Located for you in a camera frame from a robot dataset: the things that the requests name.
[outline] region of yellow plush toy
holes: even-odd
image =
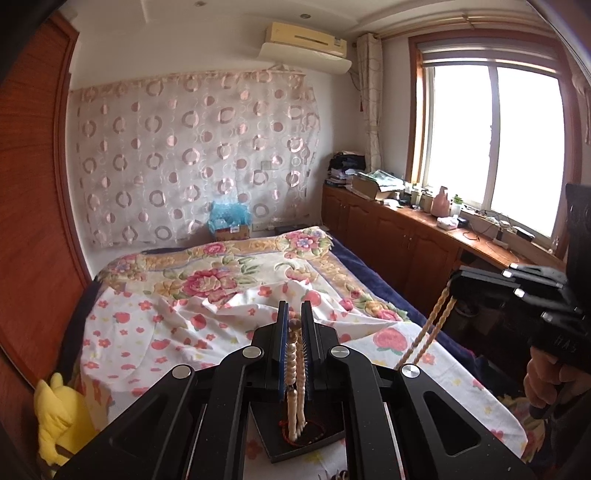
[[[39,456],[50,468],[64,465],[96,435],[84,397],[66,387],[60,374],[53,374],[50,385],[39,380],[33,402],[39,421]]]

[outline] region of metal screw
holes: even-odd
[[[345,358],[349,356],[349,349],[343,345],[337,345],[330,349],[330,354],[336,358]]]
[[[402,372],[402,374],[405,377],[408,377],[408,378],[417,378],[419,376],[419,374],[421,373],[419,368],[416,365],[412,365],[412,364],[403,365],[402,368],[400,369],[400,371]]]
[[[243,351],[242,351],[242,355],[245,356],[246,358],[257,358],[258,356],[261,356],[262,354],[262,350],[254,345],[251,346],[247,346]]]
[[[173,368],[173,377],[182,380],[191,375],[191,367],[188,365],[177,365]]]

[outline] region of cabinet door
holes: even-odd
[[[333,195],[326,187],[322,195],[322,223],[326,225],[330,233],[338,237],[339,221],[342,212],[340,199]]]
[[[423,315],[431,313],[445,288],[458,250],[457,242],[440,232],[417,228],[413,234],[404,297]]]
[[[41,24],[0,85],[0,344],[31,385],[54,371],[90,282],[70,229],[63,157],[77,35],[59,15]]]
[[[346,245],[355,255],[363,260],[370,268],[375,266],[376,215],[370,211],[370,204],[351,204],[347,216]]]
[[[413,226],[395,212],[385,212],[376,222],[374,270],[396,291],[406,282],[411,257],[408,244]]]

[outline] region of ceiling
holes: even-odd
[[[515,11],[531,14],[525,0],[69,0],[62,13],[85,36],[109,35],[153,23],[208,21],[253,15],[327,31],[344,38],[379,32],[411,19],[446,12]],[[311,17],[304,20],[301,14]]]

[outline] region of electrical outlet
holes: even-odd
[[[253,232],[262,232],[263,230],[269,230],[269,224],[264,222],[253,223],[251,226]]]

